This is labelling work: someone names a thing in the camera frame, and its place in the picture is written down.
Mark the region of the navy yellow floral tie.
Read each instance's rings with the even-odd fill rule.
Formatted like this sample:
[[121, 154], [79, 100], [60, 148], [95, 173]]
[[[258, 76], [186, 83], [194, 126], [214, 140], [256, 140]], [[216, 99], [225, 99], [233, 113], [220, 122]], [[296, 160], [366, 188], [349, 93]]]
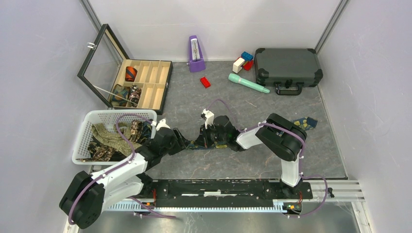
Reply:
[[[308, 131], [316, 128], [318, 120], [312, 117], [303, 117], [292, 121], [296, 126], [299, 126], [304, 131]], [[200, 142], [184, 139], [184, 145], [187, 150], [212, 150], [212, 149], [222, 149], [227, 148], [227, 144], [213, 142], [210, 146], [205, 146]]]

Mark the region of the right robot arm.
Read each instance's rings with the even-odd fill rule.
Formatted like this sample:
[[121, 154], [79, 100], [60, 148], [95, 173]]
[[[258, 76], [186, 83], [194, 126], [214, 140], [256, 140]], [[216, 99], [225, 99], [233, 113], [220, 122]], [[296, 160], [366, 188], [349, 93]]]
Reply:
[[196, 140], [191, 141], [190, 148], [212, 149], [225, 146], [233, 151], [244, 151], [257, 145], [265, 145], [281, 160], [281, 193], [293, 198], [300, 192], [302, 173], [300, 171], [300, 154], [305, 149], [307, 133], [278, 114], [256, 126], [237, 129], [228, 116], [215, 116], [204, 110], [201, 114], [204, 124]]

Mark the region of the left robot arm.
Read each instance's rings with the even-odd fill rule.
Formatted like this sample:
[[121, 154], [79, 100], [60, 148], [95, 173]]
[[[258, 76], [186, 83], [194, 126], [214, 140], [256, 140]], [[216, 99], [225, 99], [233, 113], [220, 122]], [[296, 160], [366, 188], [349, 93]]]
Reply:
[[165, 155], [184, 149], [179, 130], [162, 127], [154, 138], [122, 161], [92, 174], [78, 172], [60, 200], [59, 208], [67, 214], [70, 225], [85, 229], [113, 204], [135, 195], [150, 196], [152, 179], [145, 172], [159, 164]]

